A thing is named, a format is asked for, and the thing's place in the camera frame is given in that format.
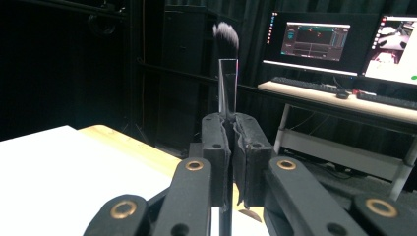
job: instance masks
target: monitor screen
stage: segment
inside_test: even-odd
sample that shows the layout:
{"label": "monitor screen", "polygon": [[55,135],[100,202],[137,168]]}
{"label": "monitor screen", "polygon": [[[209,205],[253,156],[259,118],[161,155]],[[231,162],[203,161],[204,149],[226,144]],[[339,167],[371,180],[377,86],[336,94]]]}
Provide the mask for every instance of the monitor screen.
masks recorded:
{"label": "monitor screen", "polygon": [[358,76],[377,21],[375,14],[272,12],[263,62]]}
{"label": "monitor screen", "polygon": [[382,16],[362,75],[417,85],[417,17]]}

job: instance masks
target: brush bristles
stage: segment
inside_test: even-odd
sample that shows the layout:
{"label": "brush bristles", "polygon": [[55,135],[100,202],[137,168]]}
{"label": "brush bristles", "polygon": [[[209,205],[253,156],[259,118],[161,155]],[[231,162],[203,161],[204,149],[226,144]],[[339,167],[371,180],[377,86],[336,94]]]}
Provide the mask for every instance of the brush bristles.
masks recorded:
{"label": "brush bristles", "polygon": [[219,58],[237,58],[239,37],[234,28],[221,22],[212,27],[212,32],[217,41]]}

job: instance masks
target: white desk surface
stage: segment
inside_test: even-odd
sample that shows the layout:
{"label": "white desk surface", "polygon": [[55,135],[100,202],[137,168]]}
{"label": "white desk surface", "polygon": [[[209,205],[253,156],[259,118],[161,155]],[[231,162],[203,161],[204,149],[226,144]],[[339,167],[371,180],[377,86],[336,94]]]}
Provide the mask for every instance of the white desk surface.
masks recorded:
{"label": "white desk surface", "polygon": [[[108,200],[149,199],[170,181],[68,126],[0,142],[0,235],[83,235]],[[211,235],[218,235],[216,216]],[[237,211],[233,217],[233,235],[268,235],[264,224]]]}
{"label": "white desk surface", "polygon": [[376,116],[387,117],[411,124],[417,124],[417,111],[380,104],[372,101],[359,100],[355,95],[350,95],[347,99],[336,98],[335,94],[321,92],[307,88],[283,85],[274,82],[265,82],[258,85],[259,89],[266,89],[278,93],[288,94],[300,98],[315,100],[317,102],[336,105],[339,107],[349,108],[357,111],[366,112]]}

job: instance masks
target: computer mouse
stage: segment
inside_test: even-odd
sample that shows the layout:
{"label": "computer mouse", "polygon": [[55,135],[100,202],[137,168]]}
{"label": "computer mouse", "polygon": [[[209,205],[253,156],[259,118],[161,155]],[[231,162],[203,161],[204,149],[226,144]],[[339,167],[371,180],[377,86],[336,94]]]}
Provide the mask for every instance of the computer mouse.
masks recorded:
{"label": "computer mouse", "polygon": [[336,94],[336,97],[339,99],[347,99],[347,97],[349,97],[349,93],[346,91],[340,91]]}

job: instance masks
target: desk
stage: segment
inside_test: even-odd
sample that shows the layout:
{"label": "desk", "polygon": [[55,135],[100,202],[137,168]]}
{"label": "desk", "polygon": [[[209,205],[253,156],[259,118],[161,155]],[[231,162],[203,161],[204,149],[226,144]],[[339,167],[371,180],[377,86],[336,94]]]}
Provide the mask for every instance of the desk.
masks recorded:
{"label": "desk", "polygon": [[[179,161],[105,126],[0,142],[0,235],[83,235],[108,200],[148,200],[167,188]],[[234,235],[268,235],[264,224],[236,210],[233,217]],[[214,213],[212,235],[216,227]]]}
{"label": "desk", "polygon": [[414,138],[405,158],[400,160],[287,130],[285,129],[286,118],[290,107],[296,106],[342,119],[411,134],[415,137],[417,134],[417,111],[358,100],[354,95],[350,95],[346,100],[338,99],[335,94],[274,82],[260,84],[258,88],[271,91],[285,103],[274,144],[276,152],[280,147],[291,148],[391,180],[390,196],[397,199],[417,158],[417,138]]}

